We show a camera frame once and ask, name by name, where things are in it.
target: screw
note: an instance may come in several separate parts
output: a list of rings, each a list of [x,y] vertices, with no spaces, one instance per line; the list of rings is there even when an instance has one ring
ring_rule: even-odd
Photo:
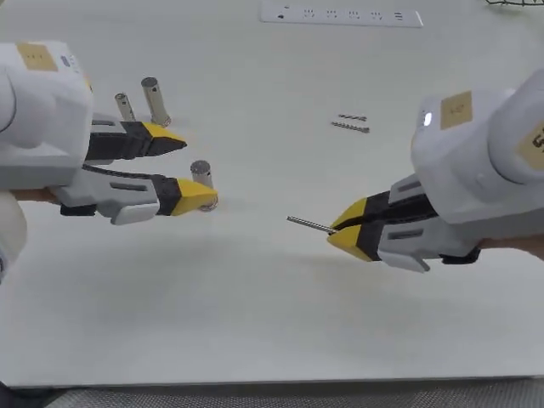
[[[331,122],[331,125],[336,126],[337,128],[355,130],[357,132],[362,132],[362,133],[369,133],[371,131],[369,127],[359,127],[354,125],[348,125],[347,123],[341,123],[341,122]]]
[[[355,116],[355,115],[338,115],[338,117],[341,117],[343,119],[355,119],[356,121],[363,121],[366,122],[366,116]]]

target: metal pin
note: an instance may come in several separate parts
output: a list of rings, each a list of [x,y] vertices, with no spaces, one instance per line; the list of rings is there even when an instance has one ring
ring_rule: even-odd
[[[357,132],[362,132],[362,133],[369,133],[371,131],[369,127],[348,125],[347,123],[342,123],[342,122],[331,122],[331,125],[336,126],[337,128],[356,130]]]
[[[213,188],[212,167],[210,166],[210,163],[205,160],[194,161],[193,164],[190,165],[190,172],[193,175],[193,181],[204,184],[210,189]],[[204,212],[212,211],[218,206],[218,203],[219,199],[215,197],[210,203],[200,207],[199,210]]]
[[[321,224],[312,223],[310,221],[306,221],[305,219],[301,219],[301,218],[287,217],[287,221],[291,221],[292,223],[295,223],[295,224],[304,225],[305,227],[310,227],[310,228],[313,228],[314,230],[323,231],[323,232],[326,232],[327,234],[335,234],[338,232],[337,230],[333,228],[329,228]]]
[[[354,119],[356,121],[363,121],[366,122],[366,116],[355,116],[355,115],[338,115],[338,117],[341,117],[343,119]]]
[[[125,93],[118,93],[116,95],[116,102],[117,107],[121,112],[122,120],[125,122],[135,122],[136,117],[134,116],[133,108],[130,105],[128,96]]]
[[[147,105],[150,108],[151,122],[165,128],[172,122],[172,119],[170,119],[170,116],[167,114],[167,110],[164,107],[159,82],[156,78],[148,76],[142,80],[142,88],[144,89]]]

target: yellow fingertip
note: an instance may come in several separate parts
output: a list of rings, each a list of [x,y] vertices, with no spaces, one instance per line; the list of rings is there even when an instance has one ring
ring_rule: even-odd
[[[357,247],[357,238],[359,237],[360,228],[360,225],[354,225],[353,227],[341,229],[340,231],[329,235],[327,241],[334,247],[341,249],[354,257],[366,262],[371,262],[370,257]]]
[[[169,138],[169,139],[175,139],[181,142],[185,142],[185,139],[183,139],[181,136],[178,136],[177,134],[170,132],[164,127],[160,127],[159,125],[155,125],[153,123],[148,123],[148,122],[142,122],[142,124],[150,133],[152,138]]]
[[[181,199],[172,211],[171,215],[173,216],[196,210],[209,204],[218,196],[216,190],[186,178],[178,178],[178,187],[181,191]]]
[[[332,223],[331,227],[334,228],[348,219],[360,217],[365,213],[365,207],[366,197],[354,202],[334,223]]]

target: cable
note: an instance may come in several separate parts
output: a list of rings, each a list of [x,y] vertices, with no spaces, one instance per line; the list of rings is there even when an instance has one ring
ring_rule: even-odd
[[[491,5],[508,5],[508,6],[544,6],[544,0],[519,0],[517,2],[511,2],[509,0],[485,0]]]

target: power strip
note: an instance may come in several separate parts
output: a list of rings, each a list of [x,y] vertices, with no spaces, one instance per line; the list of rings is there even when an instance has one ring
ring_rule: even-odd
[[[332,24],[337,26],[423,27],[415,10],[385,12],[360,8],[316,8],[290,3],[261,2],[260,20],[265,23]]]

